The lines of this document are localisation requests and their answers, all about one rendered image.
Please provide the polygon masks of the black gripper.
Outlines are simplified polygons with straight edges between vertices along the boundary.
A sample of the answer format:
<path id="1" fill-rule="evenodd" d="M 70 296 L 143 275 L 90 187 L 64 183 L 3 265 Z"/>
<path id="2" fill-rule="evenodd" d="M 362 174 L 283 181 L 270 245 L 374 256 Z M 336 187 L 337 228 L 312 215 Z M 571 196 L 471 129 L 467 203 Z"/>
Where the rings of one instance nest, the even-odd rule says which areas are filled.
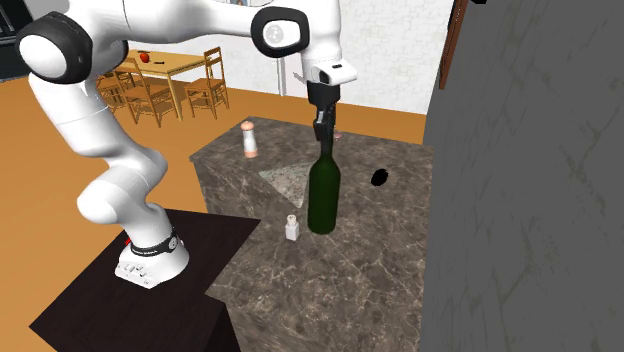
<path id="1" fill-rule="evenodd" d="M 306 86 L 309 103 L 318 109 L 313 121 L 316 140 L 324 141 L 327 135 L 328 139 L 333 139 L 336 120 L 335 103 L 340 100 L 340 86 L 311 81 L 307 81 Z"/>

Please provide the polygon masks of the dark green glass bottle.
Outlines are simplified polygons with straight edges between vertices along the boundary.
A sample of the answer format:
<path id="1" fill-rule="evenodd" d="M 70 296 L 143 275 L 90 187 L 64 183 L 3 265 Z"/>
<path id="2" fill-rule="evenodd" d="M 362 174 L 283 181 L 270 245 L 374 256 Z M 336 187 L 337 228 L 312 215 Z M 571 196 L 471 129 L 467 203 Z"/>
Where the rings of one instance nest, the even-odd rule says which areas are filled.
<path id="1" fill-rule="evenodd" d="M 336 226 L 341 173 L 333 159 L 333 139 L 321 142 L 321 153 L 309 173 L 307 224 L 315 234 L 329 234 Z"/>

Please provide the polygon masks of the wooden chair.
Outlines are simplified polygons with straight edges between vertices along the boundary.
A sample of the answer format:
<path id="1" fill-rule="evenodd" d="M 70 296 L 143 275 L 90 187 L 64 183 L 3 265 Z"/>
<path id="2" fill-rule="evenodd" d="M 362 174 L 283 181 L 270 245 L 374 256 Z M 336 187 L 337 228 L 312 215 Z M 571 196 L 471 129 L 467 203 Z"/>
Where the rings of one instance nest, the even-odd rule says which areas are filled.
<path id="1" fill-rule="evenodd" d="M 111 100 L 114 107 L 123 106 L 126 103 L 120 87 L 132 88 L 134 86 L 135 82 L 129 72 L 107 72 L 96 80 L 98 92 L 104 100 Z"/>
<path id="2" fill-rule="evenodd" d="M 170 103 L 176 117 L 180 117 L 172 89 L 168 85 L 146 82 L 134 58 L 126 58 L 113 74 L 135 124 L 139 123 L 141 110 L 146 108 L 161 127 L 163 113 L 159 113 L 156 106 L 163 103 Z"/>
<path id="3" fill-rule="evenodd" d="M 194 101 L 204 100 L 214 119 L 217 119 L 216 107 L 224 104 L 230 108 L 225 80 L 222 51 L 220 47 L 203 53 L 205 76 L 184 87 L 192 117 L 195 117 Z"/>

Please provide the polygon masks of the brown wooden door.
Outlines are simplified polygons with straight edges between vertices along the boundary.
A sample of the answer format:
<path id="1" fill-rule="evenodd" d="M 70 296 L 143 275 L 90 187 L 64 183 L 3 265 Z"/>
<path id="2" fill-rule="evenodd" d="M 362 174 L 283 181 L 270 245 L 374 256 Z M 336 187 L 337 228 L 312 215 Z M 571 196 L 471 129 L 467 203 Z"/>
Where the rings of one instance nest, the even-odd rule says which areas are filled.
<path id="1" fill-rule="evenodd" d="M 439 65 L 439 89 L 445 88 L 468 0 L 454 0 Z"/>

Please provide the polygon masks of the wooden dining table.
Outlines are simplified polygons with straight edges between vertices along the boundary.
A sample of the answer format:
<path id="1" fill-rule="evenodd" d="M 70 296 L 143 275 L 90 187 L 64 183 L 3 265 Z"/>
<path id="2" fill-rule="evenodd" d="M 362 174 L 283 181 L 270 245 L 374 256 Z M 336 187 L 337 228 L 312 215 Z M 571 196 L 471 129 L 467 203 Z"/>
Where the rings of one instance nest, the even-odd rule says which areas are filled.
<path id="1" fill-rule="evenodd" d="M 204 58 L 193 55 L 174 54 L 167 52 L 148 52 L 130 50 L 127 58 L 134 58 L 138 63 L 138 66 L 145 78 L 145 73 L 155 74 L 156 76 L 162 76 L 167 79 L 168 86 L 173 91 L 180 121 L 183 120 L 181 115 L 181 107 L 177 101 L 176 92 L 174 89 L 173 81 L 171 77 L 176 74 L 180 74 L 191 69 L 197 68 L 204 64 Z"/>

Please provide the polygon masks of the dark robot stand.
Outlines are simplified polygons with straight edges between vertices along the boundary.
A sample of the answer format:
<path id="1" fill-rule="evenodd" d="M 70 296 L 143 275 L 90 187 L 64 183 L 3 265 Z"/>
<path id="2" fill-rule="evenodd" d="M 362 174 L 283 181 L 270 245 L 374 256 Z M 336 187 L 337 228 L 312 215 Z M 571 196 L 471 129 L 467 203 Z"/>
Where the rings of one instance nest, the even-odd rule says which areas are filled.
<path id="1" fill-rule="evenodd" d="M 175 278 L 145 289 L 113 269 L 120 233 L 31 323 L 57 352 L 241 352 L 224 302 L 207 289 L 258 220 L 170 209 L 190 254 Z"/>

